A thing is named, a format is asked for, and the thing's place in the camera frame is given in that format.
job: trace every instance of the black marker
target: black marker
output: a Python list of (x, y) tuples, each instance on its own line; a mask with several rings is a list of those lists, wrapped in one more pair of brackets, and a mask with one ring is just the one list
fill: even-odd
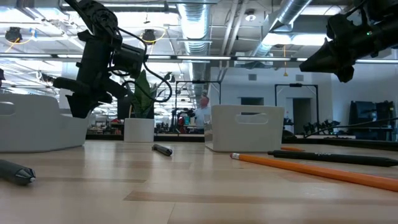
[(171, 156), (173, 154), (173, 150), (163, 147), (163, 146), (160, 146), (158, 144), (154, 144), (154, 146), (152, 146), (152, 150), (161, 152), (161, 153), (165, 154), (166, 156)]
[(17, 185), (27, 185), (36, 180), (36, 175), (31, 168), (0, 159), (0, 178)]
[(341, 154), (330, 154), (325, 152), (290, 152), (282, 150), (269, 151), (268, 155), (272, 155), (278, 158), (287, 158), (287, 159), (306, 159), (313, 161), (341, 162), (341, 163), (361, 164), (369, 166), (381, 166), (381, 167), (398, 166), (398, 160), (386, 157), (351, 156), (351, 155), (341, 155)]

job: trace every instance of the potted plant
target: potted plant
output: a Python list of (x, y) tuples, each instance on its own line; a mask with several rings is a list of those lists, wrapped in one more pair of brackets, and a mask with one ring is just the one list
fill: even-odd
[(146, 71), (143, 70), (136, 78), (134, 93), (131, 96), (130, 112), (134, 118), (124, 120), (124, 141), (126, 142), (153, 142), (154, 141), (154, 101), (164, 90), (157, 94), (159, 85), (149, 85)]

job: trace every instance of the wooden table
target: wooden table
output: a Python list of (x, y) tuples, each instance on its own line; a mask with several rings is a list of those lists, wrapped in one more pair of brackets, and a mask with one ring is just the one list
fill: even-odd
[[(162, 145), (172, 157), (121, 141), (0, 154), (37, 173), (28, 187), (0, 181), (0, 223), (398, 223), (395, 192), (232, 160), (203, 143)], [(398, 159), (390, 151), (297, 147)], [(398, 178), (398, 167), (301, 162)]]

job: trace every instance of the ceiling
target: ceiling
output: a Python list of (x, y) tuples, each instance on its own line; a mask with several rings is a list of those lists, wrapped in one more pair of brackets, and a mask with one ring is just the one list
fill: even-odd
[[(125, 0), (107, 1), (107, 3), (121, 2), (126, 3)], [(333, 15), (340, 12), (342, 8), (351, 5), (351, 2), (314, 0), (303, 14)], [(232, 1), (221, 0), (217, 4), (211, 5), (210, 54), (212, 55), (220, 54), (226, 32), (226, 19), (229, 17), (231, 4)], [(234, 42), (232, 49), (233, 54), (235, 52), (248, 52), (256, 47), (262, 39), (261, 26), (265, 16), (272, 11), (278, 10), (279, 5), (280, 1), (278, 0), (249, 1), (246, 8), (255, 9), (254, 15), (256, 19), (254, 21), (246, 21), (245, 19), (241, 21), (238, 40)], [(116, 15), (119, 27), (133, 34), (141, 35), (144, 29), (155, 29), (156, 37), (162, 37), (154, 46), (148, 49), (149, 54), (185, 54), (184, 38), (178, 14), (163, 12), (116, 12)], [(21, 10), (13, 7), (0, 6), (0, 51), (29, 54), (82, 54), (85, 43), (77, 39), (77, 33), (85, 30), (86, 26), (76, 12), (42, 10), (39, 15), (36, 14), (36, 17), (36, 19), (33, 19), (31, 16), (27, 16)], [(7, 42), (4, 35), (10, 27), (20, 27), (23, 38), (22, 42), (28, 42), (18, 45), (12, 45), (12, 43)], [(138, 40), (128, 36), (124, 36), (124, 43), (135, 47), (140, 46)], [(273, 47), (271, 53), (276, 57), (308, 57), (318, 48), (314, 46), (286, 45), (285, 49)], [(173, 72), (177, 81), (190, 81), (188, 65), (188, 63), (148, 63), (148, 67), (159, 74)], [(62, 73), (67, 72), (65, 62), (11, 60), (6, 58), (0, 58), (0, 68), (5, 71), (7, 80), (5, 83), (3, 82), (3, 86), (23, 86), (23, 88), (3, 88), (3, 90), (6, 89), (7, 91), (22, 94), (46, 94), (56, 98), (58, 97), (59, 90), (52, 88), (51, 83), (44, 82), (37, 71), (42, 71), (42, 73), (55, 77), (59, 77)], [(149, 75), (148, 79), (151, 84), (160, 82), (152, 75)], [(182, 102), (181, 106), (195, 106), (193, 99), (189, 98), (190, 93), (186, 91), (182, 93), (182, 96), (184, 94), (187, 100)], [(167, 102), (163, 106), (171, 108), (174, 106), (174, 101)]]

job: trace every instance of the white planter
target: white planter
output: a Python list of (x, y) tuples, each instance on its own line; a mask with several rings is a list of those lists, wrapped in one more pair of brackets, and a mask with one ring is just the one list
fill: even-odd
[(124, 119), (125, 142), (153, 142), (155, 120), (143, 118)]

